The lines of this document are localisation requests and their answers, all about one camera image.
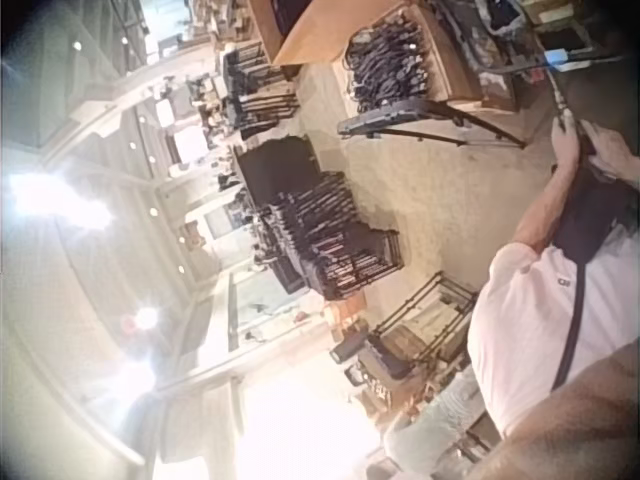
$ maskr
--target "bright light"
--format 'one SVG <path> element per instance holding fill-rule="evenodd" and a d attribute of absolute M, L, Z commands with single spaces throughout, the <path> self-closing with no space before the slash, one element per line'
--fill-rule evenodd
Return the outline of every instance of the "bright light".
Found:
<path fill-rule="evenodd" d="M 98 201 L 83 201 L 67 214 L 67 219 L 74 225 L 92 230 L 103 230 L 111 223 L 111 218 L 104 203 Z"/>
<path fill-rule="evenodd" d="M 155 308 L 141 308 L 135 316 L 136 327 L 150 330 L 158 324 L 158 311 Z"/>
<path fill-rule="evenodd" d="M 182 462 L 162 463 L 158 458 L 153 468 L 153 480 L 209 480 L 209 470 L 202 457 Z"/>
<path fill-rule="evenodd" d="M 114 394 L 122 401 L 132 403 L 153 390 L 156 376 L 146 363 L 130 363 L 116 377 Z"/>
<path fill-rule="evenodd" d="M 11 178 L 18 211 L 24 215 L 60 215 L 72 224 L 101 230 L 111 222 L 107 207 L 99 201 L 85 200 L 60 178 L 26 174 Z"/>
<path fill-rule="evenodd" d="M 347 403 L 352 387 L 322 357 L 329 358 L 323 352 L 269 380 L 243 385 L 239 480 L 263 478 L 264 472 L 278 480 L 340 480 L 379 447 L 373 423 Z"/>

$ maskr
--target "metal rack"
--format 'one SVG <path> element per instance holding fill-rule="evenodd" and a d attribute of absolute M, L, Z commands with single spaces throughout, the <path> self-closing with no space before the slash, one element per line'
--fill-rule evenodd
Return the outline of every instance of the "metal rack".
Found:
<path fill-rule="evenodd" d="M 450 107 L 444 102 L 434 102 L 426 98 L 411 98 L 401 100 L 391 105 L 370 110 L 361 115 L 349 118 L 338 124 L 338 134 L 350 137 L 364 135 L 367 138 L 379 138 L 381 135 L 396 135 L 415 138 L 418 141 L 434 140 L 438 142 L 453 143 L 460 147 L 473 145 L 472 142 L 458 138 L 443 137 L 429 133 L 399 130 L 394 127 L 420 120 L 450 120 L 454 125 L 462 127 L 465 123 L 475 125 L 495 135 L 496 140 L 504 141 L 504 145 L 512 145 L 525 148 L 526 142 L 518 139 L 501 128 L 467 112 Z"/>

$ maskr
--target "hand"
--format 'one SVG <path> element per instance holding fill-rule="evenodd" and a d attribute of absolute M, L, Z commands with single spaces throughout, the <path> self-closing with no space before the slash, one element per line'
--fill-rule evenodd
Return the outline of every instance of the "hand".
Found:
<path fill-rule="evenodd" d="M 620 133 L 582 120 L 582 128 L 597 153 L 594 163 L 607 173 L 623 180 L 640 177 L 640 159 L 634 156 Z"/>
<path fill-rule="evenodd" d="M 553 119 L 551 144 L 558 160 L 558 168 L 574 169 L 578 166 L 580 141 L 573 113 L 569 109 L 562 112 L 562 120 L 558 117 Z"/>

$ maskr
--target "wooden crate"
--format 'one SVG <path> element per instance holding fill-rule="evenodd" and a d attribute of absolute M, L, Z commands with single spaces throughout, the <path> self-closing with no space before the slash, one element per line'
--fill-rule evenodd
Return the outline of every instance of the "wooden crate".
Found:
<path fill-rule="evenodd" d="M 423 32 L 428 51 L 425 67 L 429 73 L 429 99 L 447 102 L 452 106 L 479 102 L 482 90 L 478 78 L 466 66 L 433 13 L 412 5 L 405 9 L 405 14 Z"/>
<path fill-rule="evenodd" d="M 249 0 L 255 28 L 273 65 L 331 63 L 361 28 L 408 0 L 313 0 L 286 38 L 276 24 L 271 0 Z"/>

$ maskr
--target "black bag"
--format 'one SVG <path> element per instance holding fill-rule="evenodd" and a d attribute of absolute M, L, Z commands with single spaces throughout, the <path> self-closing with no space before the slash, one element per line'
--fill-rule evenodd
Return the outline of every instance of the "black bag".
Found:
<path fill-rule="evenodd" d="M 553 238 L 553 244 L 564 256 L 576 263 L 577 274 L 573 316 L 551 391 L 566 382 L 575 355 L 587 264 L 598 253 L 615 223 L 631 227 L 637 222 L 638 200 L 637 190 L 621 180 L 607 179 L 590 164 L 580 166 L 576 173 Z"/>

